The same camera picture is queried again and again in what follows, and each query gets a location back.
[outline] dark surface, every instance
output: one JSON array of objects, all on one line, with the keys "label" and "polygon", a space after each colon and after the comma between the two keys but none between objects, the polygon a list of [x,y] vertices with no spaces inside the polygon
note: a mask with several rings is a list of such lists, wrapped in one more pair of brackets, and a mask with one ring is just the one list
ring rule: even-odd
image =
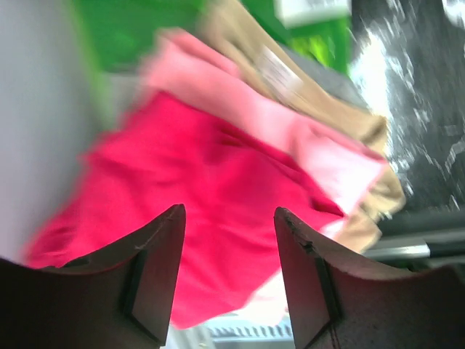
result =
[{"label": "dark surface", "polygon": [[404,213],[458,211],[465,204],[465,30],[448,20],[441,0],[353,0],[352,14],[351,77],[389,118],[388,155],[408,199]]},{"label": "dark surface", "polygon": [[[276,210],[275,229],[297,349],[465,348],[459,266],[423,273],[392,268],[344,248],[284,209]],[[303,248],[303,241],[311,244]],[[315,267],[322,262],[324,269]],[[327,276],[330,292],[322,287]],[[315,297],[322,290],[324,300]],[[334,306],[340,315],[325,316]],[[327,323],[316,336],[315,317]]]},{"label": "dark surface", "polygon": [[0,259],[0,348],[159,348],[184,229],[184,207],[174,206],[66,268],[33,270]]}]

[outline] pink cloth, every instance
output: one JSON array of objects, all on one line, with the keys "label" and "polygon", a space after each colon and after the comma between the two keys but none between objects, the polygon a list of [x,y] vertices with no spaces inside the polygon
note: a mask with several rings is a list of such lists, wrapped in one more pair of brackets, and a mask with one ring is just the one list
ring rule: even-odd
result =
[{"label": "pink cloth", "polygon": [[288,155],[165,92],[85,159],[75,196],[36,237],[28,264],[60,267],[183,203],[178,328],[242,308],[279,271],[277,206],[317,230],[343,215]]},{"label": "pink cloth", "polygon": [[[189,33],[167,31],[158,47],[142,69],[145,98],[169,92],[287,153],[344,213],[353,212],[387,165],[362,143],[255,92],[233,62]],[[341,227],[325,233],[336,238]]]}]

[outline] white label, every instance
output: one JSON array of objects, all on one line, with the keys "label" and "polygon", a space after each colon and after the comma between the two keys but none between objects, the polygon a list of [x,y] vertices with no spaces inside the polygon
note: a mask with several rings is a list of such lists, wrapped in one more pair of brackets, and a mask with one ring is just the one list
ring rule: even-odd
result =
[{"label": "white label", "polygon": [[263,47],[256,67],[266,84],[280,99],[292,95],[302,83],[302,80],[268,47]]},{"label": "white label", "polygon": [[351,0],[275,0],[276,17],[286,26],[350,15]]}]

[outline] glossy black surface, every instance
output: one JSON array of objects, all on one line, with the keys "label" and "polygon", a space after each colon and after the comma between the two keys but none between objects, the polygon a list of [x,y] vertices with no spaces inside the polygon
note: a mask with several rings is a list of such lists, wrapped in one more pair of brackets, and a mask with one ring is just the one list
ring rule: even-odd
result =
[{"label": "glossy black surface", "polygon": [[465,30],[449,21],[441,0],[353,0],[352,16],[351,77],[370,108],[389,118],[389,160],[408,199],[403,213],[458,211]]}]

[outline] light pink fabric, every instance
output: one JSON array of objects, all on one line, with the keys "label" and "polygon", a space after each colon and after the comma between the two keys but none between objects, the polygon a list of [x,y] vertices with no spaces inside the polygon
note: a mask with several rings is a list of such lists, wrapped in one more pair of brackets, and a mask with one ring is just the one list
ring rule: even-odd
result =
[{"label": "light pink fabric", "polygon": [[[143,98],[169,92],[289,154],[344,213],[352,213],[387,165],[362,143],[255,92],[232,61],[189,33],[167,31],[158,47],[142,69]],[[322,233],[336,238],[342,225]]]}]

